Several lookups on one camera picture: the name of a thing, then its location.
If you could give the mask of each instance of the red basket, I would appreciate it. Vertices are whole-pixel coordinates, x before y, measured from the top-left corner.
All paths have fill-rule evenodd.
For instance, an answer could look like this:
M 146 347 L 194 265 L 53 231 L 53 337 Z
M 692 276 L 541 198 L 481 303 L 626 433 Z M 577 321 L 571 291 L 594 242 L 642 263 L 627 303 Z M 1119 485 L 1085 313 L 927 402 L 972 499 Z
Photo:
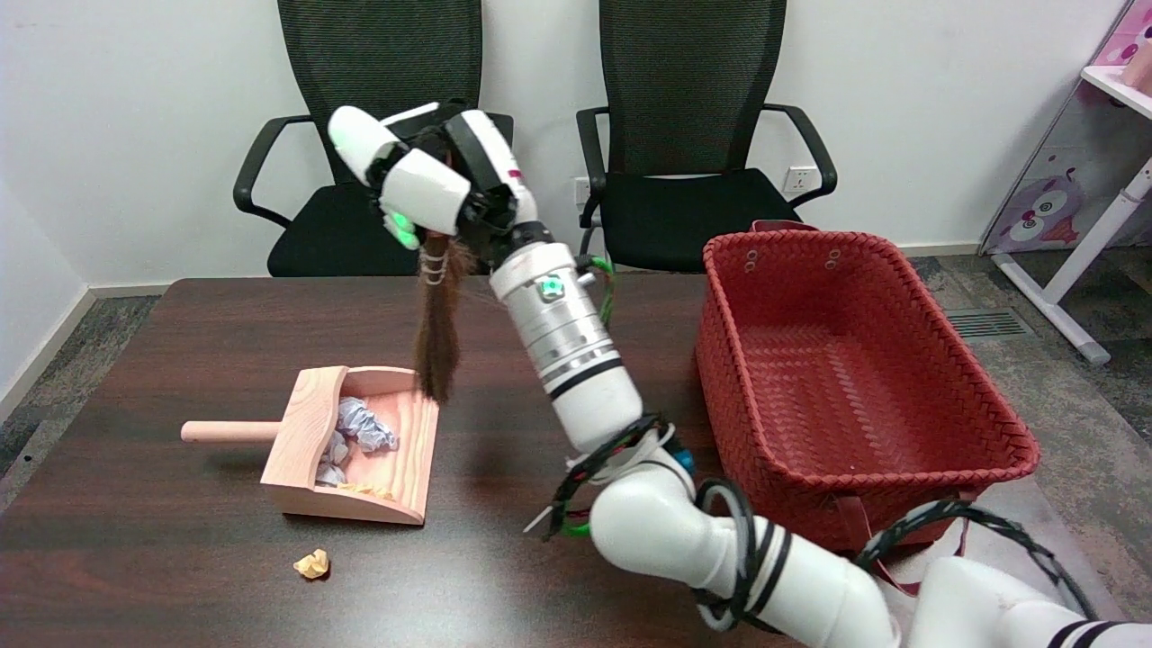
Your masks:
M 704 398 L 725 473 L 759 514 L 858 551 L 867 523 L 1036 469 L 1036 439 L 890 242 L 728 234 L 704 265 Z

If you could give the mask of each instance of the office chair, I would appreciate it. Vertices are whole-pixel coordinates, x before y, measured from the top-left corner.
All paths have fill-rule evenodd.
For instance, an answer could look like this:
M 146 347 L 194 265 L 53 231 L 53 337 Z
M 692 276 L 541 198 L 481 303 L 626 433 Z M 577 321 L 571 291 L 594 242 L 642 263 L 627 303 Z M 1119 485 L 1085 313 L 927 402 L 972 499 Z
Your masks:
M 280 23 L 309 114 L 270 120 L 233 188 L 236 208 L 283 227 L 268 255 L 273 277 L 415 274 L 416 253 L 388 234 L 367 190 L 340 160 L 327 125 L 342 105 L 378 119 L 429 101 L 480 93 L 480 0 L 279 0 Z M 511 118 L 491 115 L 511 142 Z M 252 186 L 288 125 L 320 134 L 333 184 L 289 220 L 252 201 Z
M 799 220 L 796 208 L 832 193 L 836 169 L 798 107 L 765 104 L 783 36 L 786 0 L 600 0 L 608 105 L 576 113 L 591 197 L 579 217 L 588 251 L 600 208 L 612 261 L 703 272 L 708 239 L 757 219 Z M 745 168 L 761 111 L 799 130 L 820 187 L 786 201 Z M 596 116 L 611 120 L 608 168 Z M 704 175 L 685 180 L 658 175 Z

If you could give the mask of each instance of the chair armrest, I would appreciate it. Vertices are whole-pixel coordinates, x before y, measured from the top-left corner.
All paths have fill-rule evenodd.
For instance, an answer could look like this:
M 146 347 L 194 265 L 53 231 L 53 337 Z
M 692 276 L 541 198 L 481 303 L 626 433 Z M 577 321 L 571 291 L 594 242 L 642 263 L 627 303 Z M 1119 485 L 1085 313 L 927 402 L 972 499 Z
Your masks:
M 488 115 L 488 119 L 491 119 L 492 123 L 495 125 L 500 135 L 503 135 L 505 142 L 508 142 L 508 145 L 511 146 L 511 135 L 516 126 L 516 121 L 511 118 L 511 115 L 490 113 L 487 111 L 485 111 L 485 114 Z
M 244 164 L 240 166 L 240 174 L 236 176 L 236 184 L 232 188 L 232 199 L 236 203 L 236 209 L 244 213 L 251 213 L 260 218 L 266 218 L 272 223 L 281 227 L 288 227 L 291 224 L 290 220 L 280 216 L 279 213 L 267 209 L 262 208 L 252 202 L 252 187 L 256 184 L 256 178 L 260 174 L 260 168 L 264 167 L 264 160 L 268 157 L 268 151 L 272 150 L 272 144 L 275 143 L 276 137 L 280 136 L 280 131 L 285 129 L 289 123 L 302 123 L 306 121 L 312 121 L 312 115 L 297 115 L 297 116 L 278 116 L 275 119 L 270 119 L 260 133 L 257 134 L 256 140 L 252 142 L 252 146 L 248 150 L 248 156 L 244 157 Z
M 579 144 L 584 150 L 584 167 L 588 169 L 588 182 L 591 194 L 584 213 L 579 217 L 579 226 L 585 229 L 592 226 L 592 212 L 604 197 L 604 188 L 608 176 L 604 171 L 604 152 L 600 151 L 600 129 L 596 127 L 596 115 L 608 114 L 608 106 L 586 108 L 576 113 L 576 128 L 579 130 Z
M 812 159 L 816 160 L 816 168 L 820 172 L 820 186 L 796 196 L 788 204 L 793 209 L 796 209 L 812 198 L 827 196 L 835 190 L 836 167 L 832 164 L 832 156 L 828 155 L 828 149 L 824 145 L 824 140 L 820 140 L 820 134 L 817 133 L 816 126 L 812 126 L 812 120 L 808 119 L 808 114 L 796 106 L 785 106 L 782 104 L 764 104 L 764 110 L 781 112 L 788 115 L 788 119 L 796 126 L 796 130 L 799 131 L 799 136 L 804 138 L 804 144 L 808 146 L 809 152 L 812 153 Z

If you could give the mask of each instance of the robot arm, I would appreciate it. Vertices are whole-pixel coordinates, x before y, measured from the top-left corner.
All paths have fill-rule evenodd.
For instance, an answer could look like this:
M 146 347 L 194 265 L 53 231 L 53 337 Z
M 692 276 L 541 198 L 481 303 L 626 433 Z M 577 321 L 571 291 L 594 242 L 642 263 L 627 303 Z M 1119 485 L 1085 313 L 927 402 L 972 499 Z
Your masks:
M 425 119 L 438 110 L 430 104 L 404 119 Z M 537 221 L 516 160 L 487 115 L 463 111 L 444 127 L 473 181 L 408 146 L 394 135 L 396 123 L 342 107 L 328 127 L 342 159 L 378 191 L 389 231 L 410 234 L 409 242 L 418 231 L 406 229 L 407 223 L 448 235 L 470 228 L 495 239 L 465 242 L 490 251 L 492 291 L 507 307 L 576 450 L 591 453 L 642 419 L 641 395 L 583 288 L 571 251 Z M 500 187 L 507 196 L 485 195 Z M 402 216 L 399 225 L 395 214 Z M 808 646 L 899 645 L 880 590 L 865 572 L 764 518 L 755 519 L 756 537 L 748 537 L 744 525 L 708 515 L 695 505 L 696 488 L 684 467 L 659 443 L 641 445 L 643 452 L 622 452 L 606 467 L 611 477 L 605 479 L 612 481 L 591 510 L 592 542 L 609 563 L 732 598 L 743 566 L 738 551 L 764 547 L 759 573 L 743 578 L 751 583 L 742 596 L 745 610 L 755 608 L 765 624 Z M 712 621 L 734 624 L 730 615 Z
M 379 122 L 342 107 L 333 114 L 328 133 L 356 178 L 373 190 L 385 227 L 402 244 L 415 249 L 431 231 L 458 236 L 477 251 L 492 269 L 492 291 L 507 307 L 569 443 L 585 458 L 605 449 L 614 451 L 593 470 L 592 482 L 607 485 L 589 520 L 592 542 L 605 559 L 622 570 L 681 581 L 697 593 L 711 592 L 727 600 L 722 613 L 707 602 L 699 604 L 705 621 L 715 630 L 727 630 L 743 618 L 811 647 L 900 645 L 899 627 L 866 572 L 761 517 L 751 517 L 736 489 L 705 483 L 697 492 L 688 470 L 664 447 L 670 432 L 642 429 L 638 442 L 629 447 L 607 445 L 621 430 L 635 429 L 637 422 L 647 424 L 641 395 L 584 291 L 591 277 L 582 273 L 568 247 L 555 242 L 537 220 L 536 202 L 516 160 L 487 115 L 458 105 L 429 104 Z M 467 176 L 409 143 L 429 133 L 446 142 L 447 157 Z M 734 517 L 707 513 L 718 496 L 728 500 Z M 922 601 L 933 598 L 931 604 L 922 603 L 927 612 L 917 613 L 914 620 L 912 648 L 1032 646 L 1041 636 L 1036 645 L 1044 646 L 1073 623 L 1069 619 L 1079 618 L 988 567 L 961 558 L 939 560 L 933 567 Z M 1000 582 L 1001 577 L 1007 580 Z M 956 620 L 963 613 L 946 615 L 964 603 L 954 595 L 964 587 L 973 600 L 987 603 L 969 606 L 979 615 L 970 624 Z M 1029 630 L 1028 624 L 1040 615 L 1030 610 L 1017 615 L 1017 621 L 1006 620 L 1010 615 L 996 604 L 1006 601 L 1006 588 L 1020 602 L 1056 610 L 1049 615 L 1051 623 L 1037 627 L 1038 632 L 1020 634 L 1021 627 Z M 933 619 L 942 616 L 952 619 L 947 633 L 934 630 Z M 1029 641 L 1009 640 L 1017 635 Z

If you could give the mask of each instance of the table surface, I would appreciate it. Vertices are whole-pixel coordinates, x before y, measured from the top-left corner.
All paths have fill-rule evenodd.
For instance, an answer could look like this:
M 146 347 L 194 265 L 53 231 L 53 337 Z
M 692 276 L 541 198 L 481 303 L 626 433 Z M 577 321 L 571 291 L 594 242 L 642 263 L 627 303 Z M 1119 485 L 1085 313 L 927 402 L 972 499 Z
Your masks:
M 1089 66 L 1081 70 L 1081 76 L 1145 118 L 1152 119 L 1152 97 L 1121 83 L 1122 71 L 1124 66 Z
M 180 442 L 190 419 L 279 420 L 303 368 L 410 366 L 412 279 L 174 285 L 0 517 L 0 646 L 780 642 L 715 635 L 683 585 L 612 567 L 586 540 L 521 534 L 573 451 L 502 308 L 472 281 L 423 528 L 282 515 L 258 484 L 266 449 Z M 692 361 L 703 296 L 700 277 L 624 276 L 613 337 L 706 476 L 720 467 Z M 1034 484 L 998 488 L 1007 504 L 1038 498 L 1016 513 L 1054 525 L 1044 534 L 1063 533 L 1074 575 L 1094 577 Z M 318 547 L 331 578 L 304 581 L 291 563 Z M 910 601 L 894 601 L 907 618 Z

